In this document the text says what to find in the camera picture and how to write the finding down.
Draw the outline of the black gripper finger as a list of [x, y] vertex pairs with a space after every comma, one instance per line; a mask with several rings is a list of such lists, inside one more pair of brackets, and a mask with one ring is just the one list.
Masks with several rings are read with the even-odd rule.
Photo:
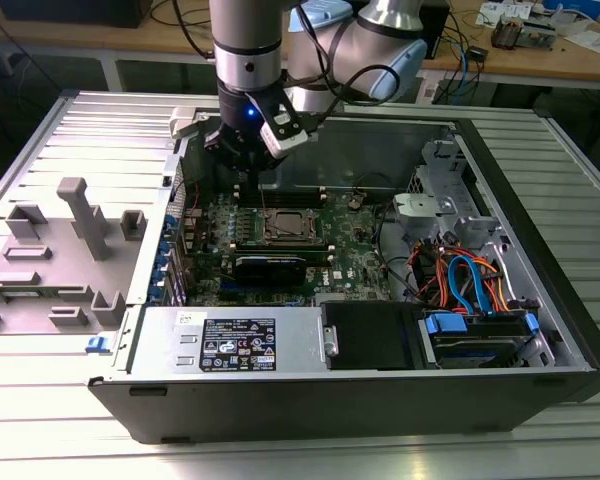
[[262, 172], [275, 170], [281, 163], [275, 158], [266, 146], [256, 148], [252, 152], [252, 188], [260, 188], [260, 175]]
[[241, 174], [242, 183], [251, 189], [258, 187], [258, 140], [255, 136], [229, 126], [219, 126], [205, 135], [204, 149], [229, 171]]

